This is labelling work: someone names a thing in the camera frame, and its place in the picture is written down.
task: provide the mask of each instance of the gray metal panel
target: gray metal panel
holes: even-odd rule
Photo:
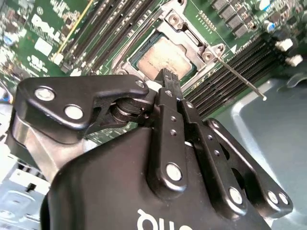
[[[307,86],[270,80],[219,114],[219,120],[291,197],[295,209],[273,230],[307,230]]]

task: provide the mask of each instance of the green circuit board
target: green circuit board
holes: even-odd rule
[[[140,59],[155,45],[158,38],[166,36],[158,34],[155,42],[149,43],[147,49],[144,49],[143,45],[164,22],[158,13],[170,2],[174,1],[7,0],[1,6],[0,80],[13,96],[18,82],[27,77],[95,74],[103,78],[103,75],[119,73],[114,69],[114,62],[129,44],[120,61],[132,60],[143,49],[139,59],[131,63],[140,72]],[[230,18],[222,18],[228,17],[225,11],[231,1],[221,0],[224,10],[217,10],[214,7],[216,2],[179,0],[176,4],[185,5],[182,17],[199,33],[196,37],[205,41],[203,46],[224,44],[222,58],[225,62],[237,55],[254,37],[265,33],[264,21],[276,12],[285,18],[276,20],[276,27],[294,18],[294,22],[287,26],[297,35],[301,32],[297,25],[306,7],[304,1],[275,0],[265,10],[255,9],[256,0],[237,1],[232,8],[244,10],[236,28],[227,24]],[[247,31],[236,34],[238,27],[246,28]],[[191,31],[192,35],[189,36],[194,36],[195,31],[189,27],[186,31]],[[182,85],[193,79],[198,72],[194,63],[189,65],[188,71],[181,78]],[[211,71],[220,66],[219,63],[215,64]],[[198,77],[185,90],[185,95],[208,76],[205,73]],[[89,138],[96,143],[104,143],[135,126],[131,123],[124,129],[104,130]]]

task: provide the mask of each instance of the capacitor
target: capacitor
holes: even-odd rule
[[[16,42],[18,42],[18,40],[19,40],[18,34],[11,34],[8,32],[4,33],[3,41],[7,46],[12,46]]]
[[[263,22],[263,29],[267,32],[267,33],[272,33],[275,29],[275,24],[268,21],[268,20],[265,20]]]
[[[270,5],[270,0],[257,0],[255,3],[255,9],[258,11],[266,10]]]

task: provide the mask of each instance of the motherboard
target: motherboard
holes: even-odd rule
[[[154,81],[167,68],[205,119],[248,92],[233,71],[259,85],[303,61],[305,9],[306,0],[2,0],[0,99],[13,103],[31,77]],[[101,144],[134,127],[88,138]]]

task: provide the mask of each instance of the blue capacitor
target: blue capacitor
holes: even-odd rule
[[[263,29],[267,32],[267,33],[271,33],[275,30],[275,24],[268,21],[268,20],[265,20],[263,22]]]
[[[3,37],[3,41],[7,46],[12,46],[14,44],[14,42],[7,35]]]

